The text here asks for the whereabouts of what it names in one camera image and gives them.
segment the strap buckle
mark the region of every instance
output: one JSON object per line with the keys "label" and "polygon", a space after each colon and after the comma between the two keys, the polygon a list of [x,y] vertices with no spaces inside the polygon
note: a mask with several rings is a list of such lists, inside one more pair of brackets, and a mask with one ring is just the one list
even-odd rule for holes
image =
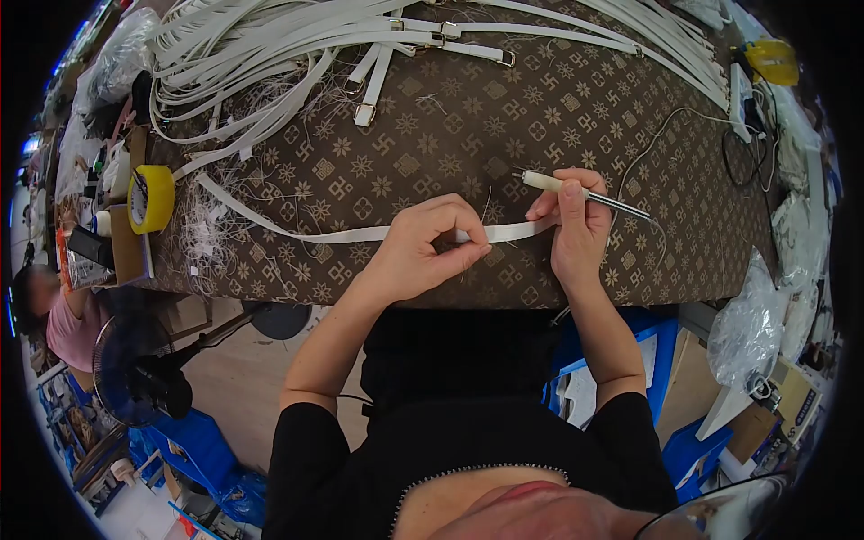
{"label": "strap buckle", "polygon": [[372,120],[375,118],[375,105],[370,105],[368,103],[358,103],[357,108],[354,109],[354,119],[356,120],[358,116],[360,116],[360,111],[366,109],[372,109],[372,113],[369,115],[369,124],[372,123]]}
{"label": "strap buckle", "polygon": [[429,32],[432,34],[432,41],[440,41],[441,45],[432,45],[431,43],[426,43],[423,45],[423,48],[444,48],[447,46],[447,35],[443,32]]}
{"label": "strap buckle", "polygon": [[[448,29],[453,30],[452,33],[455,35],[448,35],[448,34],[450,34],[448,32]],[[453,39],[459,38],[462,34],[461,31],[459,30],[459,25],[456,24],[455,22],[450,22],[450,21],[442,22],[441,27],[439,27],[439,29],[438,29],[438,32],[443,34],[445,37],[451,37]]]}
{"label": "strap buckle", "polygon": [[502,66],[507,66],[507,67],[515,67],[516,66],[516,53],[514,53],[513,51],[501,51],[501,53],[509,54],[510,60],[504,61],[504,57],[502,56],[501,60],[495,61],[496,64],[501,64]]}
{"label": "strap buckle", "polygon": [[[348,83],[353,83],[356,85],[353,89],[348,87]],[[345,79],[345,84],[342,85],[342,91],[348,94],[349,96],[356,96],[363,90],[363,86],[366,83],[366,79],[361,79],[359,82],[354,82],[351,79]]]}

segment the power strip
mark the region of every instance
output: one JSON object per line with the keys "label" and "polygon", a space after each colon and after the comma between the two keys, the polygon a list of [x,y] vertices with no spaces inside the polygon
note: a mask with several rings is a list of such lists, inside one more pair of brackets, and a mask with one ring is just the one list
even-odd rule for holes
{"label": "power strip", "polygon": [[735,135],[745,144],[753,140],[750,130],[745,127],[746,105],[749,99],[753,99],[753,85],[744,73],[744,70],[736,62],[729,69],[729,121],[733,123]]}

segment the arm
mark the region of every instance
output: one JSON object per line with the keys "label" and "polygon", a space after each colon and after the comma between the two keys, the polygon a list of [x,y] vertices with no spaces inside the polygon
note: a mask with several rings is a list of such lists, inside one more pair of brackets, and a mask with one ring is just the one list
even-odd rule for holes
{"label": "arm", "polygon": [[[454,228],[472,241],[438,255],[431,242]],[[285,375],[280,407],[316,403],[336,414],[336,397],[384,308],[437,287],[491,249],[480,217],[459,195],[400,212],[365,270],[300,347]]]}
{"label": "arm", "polygon": [[585,352],[585,361],[597,383],[597,410],[625,392],[645,395],[645,368],[636,338],[621,319],[600,284],[600,261],[606,250],[611,211],[586,202],[582,187],[606,193],[603,178],[580,168],[555,171],[564,180],[559,193],[544,192],[528,211],[540,219],[556,208],[561,227],[552,245],[552,270],[561,282]]}
{"label": "arm", "polygon": [[66,304],[69,306],[69,310],[72,311],[72,315],[79,321],[84,314],[84,306],[87,304],[87,299],[90,298],[91,294],[93,293],[87,287],[86,289],[74,290],[66,295]]}

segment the person in pink shirt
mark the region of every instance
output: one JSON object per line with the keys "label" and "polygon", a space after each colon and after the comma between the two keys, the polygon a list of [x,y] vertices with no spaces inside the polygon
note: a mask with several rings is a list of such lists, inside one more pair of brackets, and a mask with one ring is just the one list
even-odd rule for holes
{"label": "person in pink shirt", "polygon": [[64,295],[60,278],[45,264],[32,264],[12,281],[12,310],[24,333],[42,331],[54,354],[92,372],[93,346],[110,316],[89,289]]}

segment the yellow tape roll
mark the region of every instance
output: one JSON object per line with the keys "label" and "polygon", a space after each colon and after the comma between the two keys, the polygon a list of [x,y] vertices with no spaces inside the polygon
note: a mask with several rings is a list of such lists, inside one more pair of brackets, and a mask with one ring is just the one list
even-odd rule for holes
{"label": "yellow tape roll", "polygon": [[126,209],[135,234],[161,231],[174,212],[174,179],[171,169],[164,165],[138,165],[135,169],[147,186],[146,196],[135,180],[129,180]]}

